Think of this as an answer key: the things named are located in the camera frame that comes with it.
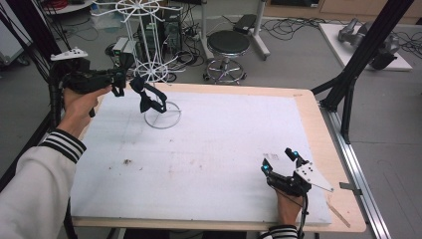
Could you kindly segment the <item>thin wooden stick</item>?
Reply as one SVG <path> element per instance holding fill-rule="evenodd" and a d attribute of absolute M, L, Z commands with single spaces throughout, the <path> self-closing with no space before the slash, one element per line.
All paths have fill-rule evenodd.
<path fill-rule="evenodd" d="M 342 216 L 342 214 L 329 202 L 326 203 L 331 212 L 347 227 L 350 228 L 350 223 Z"/>

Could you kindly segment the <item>grey power box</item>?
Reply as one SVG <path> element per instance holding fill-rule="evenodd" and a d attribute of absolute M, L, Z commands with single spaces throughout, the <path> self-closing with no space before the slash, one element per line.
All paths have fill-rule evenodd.
<path fill-rule="evenodd" d="M 118 56 L 124 50 L 127 42 L 128 39 L 126 37 L 120 37 L 111 49 L 113 54 Z"/>

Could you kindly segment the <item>black bow tie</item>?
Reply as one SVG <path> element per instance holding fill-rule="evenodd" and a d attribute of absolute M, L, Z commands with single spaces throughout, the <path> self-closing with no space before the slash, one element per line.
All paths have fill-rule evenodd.
<path fill-rule="evenodd" d="M 130 81 L 131 88 L 140 95 L 139 109 L 142 113 L 147 112 L 149 109 L 154 109 L 163 114 L 167 111 L 166 100 L 167 96 L 159 89 L 150 85 L 143 77 L 136 76 Z M 155 93 L 160 102 L 153 100 L 147 95 L 147 91 Z"/>

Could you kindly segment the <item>grey robot part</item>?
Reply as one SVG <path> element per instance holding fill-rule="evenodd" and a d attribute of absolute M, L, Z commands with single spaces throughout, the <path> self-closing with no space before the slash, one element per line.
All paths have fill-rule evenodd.
<path fill-rule="evenodd" d="M 357 32 L 354 32 L 354 27 L 357 22 L 358 19 L 353 18 L 345 27 L 339 30 L 337 34 L 339 42 L 348 42 L 354 49 L 360 45 L 372 26 L 372 22 L 366 22 L 359 27 Z M 399 38 L 390 33 L 369 61 L 369 66 L 374 70 L 385 69 L 397 59 L 395 54 L 398 52 L 399 48 Z"/>

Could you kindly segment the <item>black computer tower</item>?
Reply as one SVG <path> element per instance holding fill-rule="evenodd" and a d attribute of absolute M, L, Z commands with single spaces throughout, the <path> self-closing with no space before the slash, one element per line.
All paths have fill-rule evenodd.
<path fill-rule="evenodd" d="M 181 39 L 181 10 L 176 6 L 169 6 L 161 10 L 162 47 L 163 52 L 174 55 L 182 50 Z"/>

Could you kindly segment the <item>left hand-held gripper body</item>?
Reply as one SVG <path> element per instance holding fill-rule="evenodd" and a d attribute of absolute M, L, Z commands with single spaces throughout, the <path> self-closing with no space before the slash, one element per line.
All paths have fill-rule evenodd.
<path fill-rule="evenodd" d="M 88 94 L 107 86 L 113 86 L 116 93 L 117 69 L 91 70 L 88 53 L 75 47 L 54 55 L 50 60 L 50 80 L 57 89 L 71 89 L 78 94 Z"/>

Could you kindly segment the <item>person's right hand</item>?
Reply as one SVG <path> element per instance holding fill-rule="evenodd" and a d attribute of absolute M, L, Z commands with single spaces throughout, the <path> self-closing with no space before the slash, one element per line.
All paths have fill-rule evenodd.
<path fill-rule="evenodd" d="M 278 219 L 282 225 L 295 225 L 297 217 L 302 210 L 304 199 L 288 195 L 283 191 L 276 191 L 278 200 Z"/>

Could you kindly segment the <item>black flat box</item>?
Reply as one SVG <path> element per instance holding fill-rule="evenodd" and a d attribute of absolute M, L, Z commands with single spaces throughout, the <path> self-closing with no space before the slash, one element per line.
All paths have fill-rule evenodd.
<path fill-rule="evenodd" d="M 255 28 L 257 16 L 255 14 L 243 15 L 233 26 L 233 30 L 247 35 L 251 29 Z"/>

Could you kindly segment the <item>white floor platform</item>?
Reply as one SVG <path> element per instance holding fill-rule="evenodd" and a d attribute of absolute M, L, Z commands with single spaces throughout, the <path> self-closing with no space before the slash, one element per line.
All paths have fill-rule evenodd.
<path fill-rule="evenodd" d="M 319 28 L 338 61 L 345 67 L 354 53 L 354 48 L 348 42 L 341 43 L 337 39 L 338 32 L 343 25 L 320 23 Z M 412 70 L 412 67 L 399 53 L 396 53 L 395 57 L 396 59 L 384 68 L 384 71 L 409 72 Z"/>

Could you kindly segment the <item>grey metal bracket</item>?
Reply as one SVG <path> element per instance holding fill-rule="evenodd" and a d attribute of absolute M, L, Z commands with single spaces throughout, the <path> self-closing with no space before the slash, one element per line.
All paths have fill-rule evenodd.
<path fill-rule="evenodd" d="M 341 189 L 345 189 L 345 190 L 350 190 L 355 196 L 359 196 L 362 194 L 362 190 L 357 188 L 354 184 L 352 183 L 345 183 L 345 182 L 341 182 L 339 184 L 339 187 Z"/>

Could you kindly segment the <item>aluminium rail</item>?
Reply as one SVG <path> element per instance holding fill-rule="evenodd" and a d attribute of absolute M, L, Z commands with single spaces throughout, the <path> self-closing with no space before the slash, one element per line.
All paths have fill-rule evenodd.
<path fill-rule="evenodd" d="M 340 159 L 345 167 L 346 175 L 351 180 L 353 193 L 363 210 L 365 223 L 375 239 L 392 239 L 354 149 L 340 133 L 341 120 L 338 113 L 331 113 L 323 108 L 320 108 L 320 111 L 332 134 L 334 144 L 339 148 Z"/>

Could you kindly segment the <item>light wooden table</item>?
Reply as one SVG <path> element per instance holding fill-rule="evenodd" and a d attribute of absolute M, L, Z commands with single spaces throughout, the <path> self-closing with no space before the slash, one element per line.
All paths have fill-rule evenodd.
<path fill-rule="evenodd" d="M 298 99 L 299 112 L 301 117 L 304 119 L 303 125 L 312 153 L 312 157 L 307 160 L 317 167 L 317 169 L 334 188 L 333 192 L 328 192 L 319 187 L 314 187 L 310 191 L 309 215 L 305 223 L 306 229 L 315 232 L 361 232 L 364 230 L 365 224 L 353 193 L 339 187 L 341 182 L 346 182 L 346 175 L 317 106 L 317 101 L 310 91 L 297 89 L 190 84 L 163 85 L 162 90 L 166 95 L 170 92 L 177 92 L 195 94 L 205 93 L 273 96 Z M 350 228 L 347 228 L 331 212 L 326 204 L 327 202 L 334 206 L 350 223 Z M 274 225 L 277 219 L 274 222 L 253 223 L 73 216 L 73 221 L 78 226 L 263 231 Z"/>

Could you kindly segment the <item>black round stool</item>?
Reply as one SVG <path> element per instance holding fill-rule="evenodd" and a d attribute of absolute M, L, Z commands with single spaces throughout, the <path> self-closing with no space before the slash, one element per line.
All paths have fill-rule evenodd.
<path fill-rule="evenodd" d="M 236 58 L 245 55 L 249 48 L 250 41 L 242 33 L 233 30 L 212 33 L 207 39 L 207 49 L 215 59 L 208 63 L 203 80 L 239 85 L 247 78 L 247 73 Z"/>

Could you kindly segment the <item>person's left hand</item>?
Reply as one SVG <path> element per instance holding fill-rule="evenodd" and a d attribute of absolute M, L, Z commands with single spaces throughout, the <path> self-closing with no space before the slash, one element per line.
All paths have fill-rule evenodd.
<path fill-rule="evenodd" d="M 64 89 L 65 115 L 57 129 L 79 137 L 91 121 L 90 111 L 98 105 L 98 98 L 110 91 L 111 86 L 107 86 L 92 93 L 80 95 L 71 89 Z"/>

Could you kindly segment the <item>white wire display rack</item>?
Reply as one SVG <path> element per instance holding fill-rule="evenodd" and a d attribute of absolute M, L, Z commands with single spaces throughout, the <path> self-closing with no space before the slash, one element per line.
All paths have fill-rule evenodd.
<path fill-rule="evenodd" d="M 168 7 L 160 4 L 162 0 L 117 0 L 116 2 L 104 2 L 110 5 L 111 9 L 99 13 L 99 16 L 116 12 L 123 18 L 122 22 L 126 26 L 128 40 L 133 41 L 130 20 L 135 18 L 139 21 L 142 43 L 144 46 L 145 60 L 141 60 L 135 50 L 131 53 L 134 56 L 135 68 L 132 70 L 133 77 L 141 76 L 150 85 L 157 88 L 156 83 L 169 85 L 169 74 L 173 73 L 169 65 L 176 61 L 172 59 L 166 62 L 162 57 L 162 45 L 159 43 L 158 23 L 162 23 L 161 16 L 158 15 L 162 9 Z M 153 100 L 160 102 L 155 93 L 146 92 Z M 168 129 L 176 126 L 181 120 L 182 110 L 174 102 L 166 100 L 167 111 L 163 114 L 154 109 L 149 109 L 141 113 L 147 125 L 156 129 Z"/>

